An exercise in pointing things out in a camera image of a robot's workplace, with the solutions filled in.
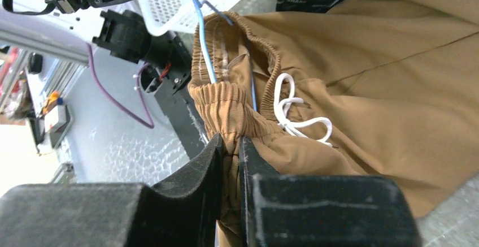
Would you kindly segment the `light blue wire hanger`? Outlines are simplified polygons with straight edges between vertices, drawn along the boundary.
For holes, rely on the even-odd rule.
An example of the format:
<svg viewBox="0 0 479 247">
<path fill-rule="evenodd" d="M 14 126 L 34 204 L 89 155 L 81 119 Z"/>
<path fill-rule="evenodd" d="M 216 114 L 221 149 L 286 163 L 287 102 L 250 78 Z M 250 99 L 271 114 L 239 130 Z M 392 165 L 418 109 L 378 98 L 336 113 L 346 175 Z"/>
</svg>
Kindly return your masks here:
<svg viewBox="0 0 479 247">
<path fill-rule="evenodd" d="M 220 17 L 225 19 L 229 25 L 233 25 L 233 22 L 230 20 L 230 18 L 228 16 L 226 16 L 226 14 L 220 12 L 208 0 L 203 0 L 203 1 L 191 0 L 191 1 L 194 5 L 195 12 L 196 12 L 197 18 L 198 18 L 199 45 L 200 45 L 200 48 L 201 48 L 201 53 L 203 55 L 203 59 L 204 59 L 204 62 L 206 64 L 206 70 L 207 70 L 207 73 L 208 73 L 210 83 L 214 84 L 214 83 L 217 82 L 217 78 L 216 78 L 214 66 L 213 66 L 213 63 L 212 63 L 212 59 L 211 59 L 211 57 L 209 55 L 209 52 L 208 52 L 207 41 L 206 41 L 206 23 L 205 23 L 201 8 L 202 8 L 203 5 L 207 5 L 210 9 L 212 9 Z M 250 84 L 251 84 L 252 108 L 255 111 L 258 111 L 258 104 L 257 104 L 257 100 L 256 100 L 255 81 L 254 81 L 254 78 L 253 78 L 253 69 L 254 68 L 253 68 L 253 63 L 252 63 L 252 59 L 251 59 L 251 56 L 250 56 L 249 52 L 247 52 L 247 57 L 248 57 L 248 60 L 249 60 L 249 65 L 250 65 L 250 73 L 252 75 L 251 82 L 250 82 Z"/>
</svg>

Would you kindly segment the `brown shorts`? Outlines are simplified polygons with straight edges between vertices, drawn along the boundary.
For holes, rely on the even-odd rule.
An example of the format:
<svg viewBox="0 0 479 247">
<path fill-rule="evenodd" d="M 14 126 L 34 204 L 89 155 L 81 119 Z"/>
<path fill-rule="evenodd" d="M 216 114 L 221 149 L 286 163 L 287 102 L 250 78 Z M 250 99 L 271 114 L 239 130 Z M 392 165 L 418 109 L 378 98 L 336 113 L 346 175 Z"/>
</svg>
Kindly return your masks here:
<svg viewBox="0 0 479 247">
<path fill-rule="evenodd" d="M 205 18 L 189 93 L 220 134 L 221 246 L 241 246 L 239 140 L 283 174 L 382 175 L 415 218 L 478 173 L 478 0 L 344 0 Z"/>
</svg>

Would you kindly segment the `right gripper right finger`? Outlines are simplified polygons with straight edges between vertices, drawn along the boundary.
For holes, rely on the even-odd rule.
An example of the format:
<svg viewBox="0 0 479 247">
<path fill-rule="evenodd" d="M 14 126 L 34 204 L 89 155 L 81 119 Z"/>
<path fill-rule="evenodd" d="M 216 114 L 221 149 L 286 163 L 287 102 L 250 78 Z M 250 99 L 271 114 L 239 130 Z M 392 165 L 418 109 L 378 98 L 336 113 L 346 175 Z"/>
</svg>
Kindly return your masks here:
<svg viewBox="0 0 479 247">
<path fill-rule="evenodd" d="M 409 205 L 381 176 L 282 175 L 239 142 L 243 246 L 421 246 Z"/>
</svg>

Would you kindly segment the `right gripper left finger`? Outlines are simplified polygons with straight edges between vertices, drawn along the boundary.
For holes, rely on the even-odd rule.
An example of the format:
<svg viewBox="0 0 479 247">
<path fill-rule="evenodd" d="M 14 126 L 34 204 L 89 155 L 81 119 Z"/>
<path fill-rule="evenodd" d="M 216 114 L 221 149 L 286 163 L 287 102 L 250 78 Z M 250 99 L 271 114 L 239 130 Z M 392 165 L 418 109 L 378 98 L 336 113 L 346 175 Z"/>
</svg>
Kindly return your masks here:
<svg viewBox="0 0 479 247">
<path fill-rule="evenodd" d="M 1 197 L 2 246 L 214 246 L 223 139 L 142 183 L 24 184 Z"/>
</svg>

